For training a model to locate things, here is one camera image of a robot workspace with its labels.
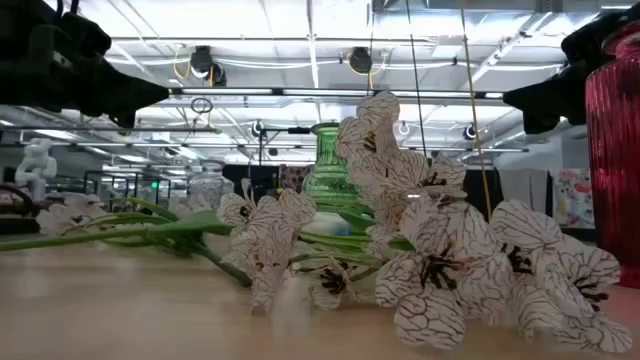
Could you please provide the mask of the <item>white robot figure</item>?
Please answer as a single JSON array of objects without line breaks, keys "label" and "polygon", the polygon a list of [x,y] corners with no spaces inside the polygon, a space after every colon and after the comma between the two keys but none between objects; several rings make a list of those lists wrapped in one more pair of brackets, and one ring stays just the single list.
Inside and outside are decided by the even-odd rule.
[{"label": "white robot figure", "polygon": [[33,138],[24,147],[24,156],[16,169],[15,182],[27,187],[34,201],[45,199],[46,182],[57,174],[57,161],[49,154],[53,141]]}]

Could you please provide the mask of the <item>patterned cloth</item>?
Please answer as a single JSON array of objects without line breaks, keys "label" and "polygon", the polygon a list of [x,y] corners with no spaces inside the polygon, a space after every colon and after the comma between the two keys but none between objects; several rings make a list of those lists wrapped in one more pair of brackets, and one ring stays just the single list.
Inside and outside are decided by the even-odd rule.
[{"label": "patterned cloth", "polygon": [[282,189],[293,189],[297,193],[303,191],[305,178],[310,174],[313,165],[279,167],[279,187]]}]

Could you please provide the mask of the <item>orange tulip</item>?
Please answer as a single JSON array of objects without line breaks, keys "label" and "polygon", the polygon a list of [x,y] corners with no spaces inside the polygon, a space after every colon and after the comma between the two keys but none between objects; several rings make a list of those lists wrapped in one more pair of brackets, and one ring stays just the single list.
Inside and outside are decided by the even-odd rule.
[{"label": "orange tulip", "polygon": [[189,235],[196,232],[228,235],[232,228],[232,225],[226,225],[220,222],[215,217],[214,211],[201,211],[190,214],[189,216],[178,219],[177,221],[143,226],[141,228],[117,229],[73,236],[0,242],[0,253],[34,248],[75,245],[99,240],[122,240],[128,238],[141,241],[156,240],[159,238],[169,238],[174,235]]}]

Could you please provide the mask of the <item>floral poster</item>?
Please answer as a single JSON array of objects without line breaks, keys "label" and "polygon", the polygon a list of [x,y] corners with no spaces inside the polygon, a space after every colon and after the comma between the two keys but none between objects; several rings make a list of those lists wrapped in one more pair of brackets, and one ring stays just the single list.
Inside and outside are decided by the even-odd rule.
[{"label": "floral poster", "polygon": [[590,170],[561,169],[552,176],[552,180],[557,223],[568,228],[594,229]]}]

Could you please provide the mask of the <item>black partition panel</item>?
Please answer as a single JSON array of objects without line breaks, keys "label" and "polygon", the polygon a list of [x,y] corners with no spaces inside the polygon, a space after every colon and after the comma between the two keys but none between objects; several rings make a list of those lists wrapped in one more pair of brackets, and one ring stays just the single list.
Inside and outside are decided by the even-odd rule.
[{"label": "black partition panel", "polygon": [[[494,210],[504,200],[499,172],[495,169],[486,169],[485,175],[489,194],[488,201],[490,202],[491,210]],[[484,178],[481,170],[472,169],[466,171],[463,190],[467,193],[466,201],[478,209],[486,220],[489,220],[490,215],[486,205],[488,201],[484,192]]]},{"label": "black partition panel", "polygon": [[273,195],[279,184],[279,168],[276,166],[227,164],[222,175],[234,183],[234,192],[238,195],[243,194],[241,180],[249,179],[256,200],[264,195]]}]

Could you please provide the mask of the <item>white curtain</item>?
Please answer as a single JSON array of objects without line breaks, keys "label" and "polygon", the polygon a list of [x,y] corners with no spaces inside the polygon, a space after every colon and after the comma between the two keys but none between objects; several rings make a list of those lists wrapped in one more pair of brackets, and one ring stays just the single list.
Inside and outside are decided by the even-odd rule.
[{"label": "white curtain", "polygon": [[559,138],[532,144],[528,152],[502,154],[494,167],[505,200],[516,199],[536,212],[554,216],[553,176],[563,167]]}]

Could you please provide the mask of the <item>long ceiling light bar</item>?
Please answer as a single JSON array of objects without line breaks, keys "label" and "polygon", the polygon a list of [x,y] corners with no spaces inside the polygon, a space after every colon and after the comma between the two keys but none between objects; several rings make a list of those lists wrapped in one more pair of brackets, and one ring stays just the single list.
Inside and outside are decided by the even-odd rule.
[{"label": "long ceiling light bar", "polygon": [[[372,89],[320,89],[320,88],[170,88],[174,96],[315,96],[315,97],[364,97],[379,93]],[[471,93],[464,91],[411,91],[391,90],[398,97],[408,98],[467,98]]]}]

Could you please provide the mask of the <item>white veined flower bunch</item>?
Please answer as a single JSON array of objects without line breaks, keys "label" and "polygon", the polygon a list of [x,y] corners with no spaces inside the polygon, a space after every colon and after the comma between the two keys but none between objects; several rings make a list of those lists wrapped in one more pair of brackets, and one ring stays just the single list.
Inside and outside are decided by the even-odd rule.
[{"label": "white veined flower bunch", "polygon": [[305,257],[314,304],[359,301],[354,280],[374,275],[373,299],[394,310],[407,344],[452,349],[479,320],[513,326],[527,340],[548,334],[578,350],[629,351],[630,331],[601,307],[620,279],[616,257],[518,200],[482,214],[466,199],[462,164],[397,145],[399,115],[397,97],[383,91],[338,125],[336,154],[372,222],[346,254]]},{"label": "white veined flower bunch", "polygon": [[[192,212],[179,213],[171,209],[151,203],[141,198],[125,198],[123,200],[134,207],[130,212],[111,213],[103,209],[103,201],[96,195],[72,193],[61,203],[53,203],[41,210],[35,217],[39,232],[50,237],[73,236],[117,229],[141,228],[143,226],[164,224],[177,221],[190,214],[201,211],[214,211],[211,208]],[[223,257],[214,253],[206,243],[206,236],[213,233],[191,233],[174,235],[156,240],[99,240],[111,245],[123,247],[159,247],[169,253],[190,258],[202,256],[213,262],[218,268],[235,278],[242,286],[252,285],[251,278],[245,271],[223,261]]]}]

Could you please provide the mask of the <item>clear cut glass vase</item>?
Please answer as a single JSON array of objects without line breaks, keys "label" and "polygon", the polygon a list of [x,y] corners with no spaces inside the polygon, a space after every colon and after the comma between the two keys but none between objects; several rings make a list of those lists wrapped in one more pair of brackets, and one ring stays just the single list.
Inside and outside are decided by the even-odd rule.
[{"label": "clear cut glass vase", "polygon": [[234,192],[234,183],[223,176],[224,166],[220,160],[206,160],[190,168],[187,193],[191,205],[217,209],[221,198]]}]

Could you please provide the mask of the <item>red ribbed glass vase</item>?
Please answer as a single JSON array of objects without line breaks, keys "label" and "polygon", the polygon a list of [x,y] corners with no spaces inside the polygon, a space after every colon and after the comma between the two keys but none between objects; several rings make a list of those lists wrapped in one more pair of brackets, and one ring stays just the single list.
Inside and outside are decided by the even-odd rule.
[{"label": "red ribbed glass vase", "polygon": [[603,42],[614,59],[589,75],[586,113],[599,246],[640,289],[640,20]]}]

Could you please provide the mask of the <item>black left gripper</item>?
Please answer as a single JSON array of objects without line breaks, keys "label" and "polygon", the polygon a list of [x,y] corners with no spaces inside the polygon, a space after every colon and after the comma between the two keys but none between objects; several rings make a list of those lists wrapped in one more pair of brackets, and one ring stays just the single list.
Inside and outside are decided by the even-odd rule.
[{"label": "black left gripper", "polygon": [[134,128],[137,110],[169,96],[165,86],[121,73],[103,56],[83,56],[55,23],[30,31],[21,74],[36,83],[34,99],[43,106],[87,104],[89,116],[106,114],[120,128]]}]

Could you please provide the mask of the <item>green glass vase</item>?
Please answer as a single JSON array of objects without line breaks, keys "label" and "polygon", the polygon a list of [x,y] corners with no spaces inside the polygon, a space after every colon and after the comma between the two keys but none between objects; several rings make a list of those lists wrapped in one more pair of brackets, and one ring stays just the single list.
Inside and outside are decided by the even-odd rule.
[{"label": "green glass vase", "polygon": [[311,128],[316,136],[316,161],[304,180],[303,191],[315,201],[316,213],[351,212],[359,205],[358,192],[349,182],[347,162],[335,151],[338,127],[337,123],[321,123]]}]

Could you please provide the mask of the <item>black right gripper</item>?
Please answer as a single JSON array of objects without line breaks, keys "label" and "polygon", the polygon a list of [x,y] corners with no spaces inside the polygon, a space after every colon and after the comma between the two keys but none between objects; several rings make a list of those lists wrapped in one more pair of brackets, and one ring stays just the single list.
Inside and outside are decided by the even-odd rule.
[{"label": "black right gripper", "polygon": [[[574,67],[566,62],[548,79],[503,94],[505,104],[522,112],[523,129],[527,135],[554,129],[561,121],[572,126],[586,123],[585,83],[590,74],[590,65],[586,60],[581,60]],[[574,78],[577,88],[576,111],[572,108]]]}]

